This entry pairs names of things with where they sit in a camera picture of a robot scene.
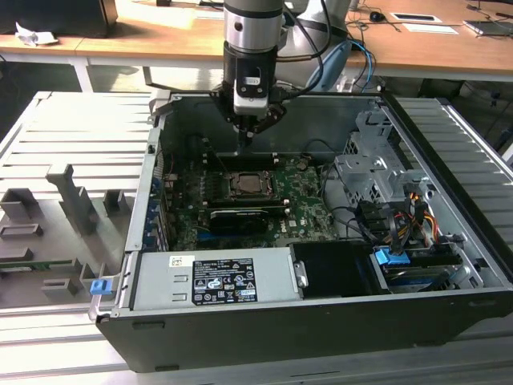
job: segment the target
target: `power supply label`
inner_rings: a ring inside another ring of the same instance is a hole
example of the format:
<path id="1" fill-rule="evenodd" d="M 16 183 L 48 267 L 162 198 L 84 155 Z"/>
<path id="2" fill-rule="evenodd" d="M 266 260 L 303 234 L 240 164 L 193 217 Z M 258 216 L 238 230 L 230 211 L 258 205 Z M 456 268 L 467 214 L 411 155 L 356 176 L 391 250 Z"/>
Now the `power supply label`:
<path id="1" fill-rule="evenodd" d="M 218 305 L 257 301 L 253 259 L 194 261 L 192 303 Z"/>

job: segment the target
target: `blue tab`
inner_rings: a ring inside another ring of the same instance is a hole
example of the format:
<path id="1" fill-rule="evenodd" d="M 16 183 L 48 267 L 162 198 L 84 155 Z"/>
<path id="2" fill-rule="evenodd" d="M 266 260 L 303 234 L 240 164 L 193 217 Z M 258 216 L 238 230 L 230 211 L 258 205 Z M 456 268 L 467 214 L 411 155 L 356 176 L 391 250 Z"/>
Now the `blue tab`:
<path id="1" fill-rule="evenodd" d="M 379 265 L 409 265 L 411 263 L 410 259 L 406 255 L 406 252 L 395 255 L 390 253 L 389 247 L 379 249 L 376 253 L 374 253 L 374 255 L 376 256 Z"/>
<path id="2" fill-rule="evenodd" d="M 111 279 L 95 279 L 91 284 L 92 295 L 109 295 L 112 294 L 112 280 Z"/>

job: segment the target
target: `floor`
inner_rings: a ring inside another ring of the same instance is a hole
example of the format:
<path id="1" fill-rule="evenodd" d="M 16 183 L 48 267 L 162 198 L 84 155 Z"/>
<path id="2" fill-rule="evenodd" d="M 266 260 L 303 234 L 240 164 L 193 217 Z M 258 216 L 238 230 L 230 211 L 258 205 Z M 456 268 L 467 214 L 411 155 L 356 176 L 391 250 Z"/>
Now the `floor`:
<path id="1" fill-rule="evenodd" d="M 0 63 L 0 138 L 2 138 L 22 113 L 37 91 L 80 91 L 73 67 L 37 63 Z M 162 83 L 184 90 L 208 90 L 222 78 L 221 70 L 201 71 L 183 68 L 152 68 L 154 83 Z M 95 91 L 130 92 L 151 91 L 144 84 L 140 67 L 90 68 Z M 384 83 L 397 96 L 416 97 L 421 79 L 376 79 Z M 444 96 L 454 88 L 454 82 L 434 81 L 431 91 Z M 492 94 L 499 95 L 492 103 Z M 451 100 L 459 113 L 493 145 L 502 131 L 512 128 L 513 87 L 508 83 L 465 82 L 460 95 Z"/>

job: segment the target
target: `motherboard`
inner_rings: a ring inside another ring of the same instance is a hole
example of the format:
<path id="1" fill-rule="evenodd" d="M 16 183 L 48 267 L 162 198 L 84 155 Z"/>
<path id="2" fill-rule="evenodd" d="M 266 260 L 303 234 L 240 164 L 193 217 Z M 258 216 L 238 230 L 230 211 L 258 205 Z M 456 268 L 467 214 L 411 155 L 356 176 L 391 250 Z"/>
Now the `motherboard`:
<path id="1" fill-rule="evenodd" d="M 317 170 L 299 156 L 189 162 L 166 188 L 171 250 L 337 239 Z"/>

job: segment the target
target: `black box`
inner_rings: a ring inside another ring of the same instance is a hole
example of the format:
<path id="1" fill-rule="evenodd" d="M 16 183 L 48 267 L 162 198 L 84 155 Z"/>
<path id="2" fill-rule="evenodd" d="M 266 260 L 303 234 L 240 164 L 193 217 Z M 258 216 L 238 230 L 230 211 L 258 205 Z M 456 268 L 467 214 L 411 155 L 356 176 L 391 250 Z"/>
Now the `black box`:
<path id="1" fill-rule="evenodd" d="M 0 0 L 0 34 L 28 30 L 105 38 L 115 25 L 115 0 Z"/>

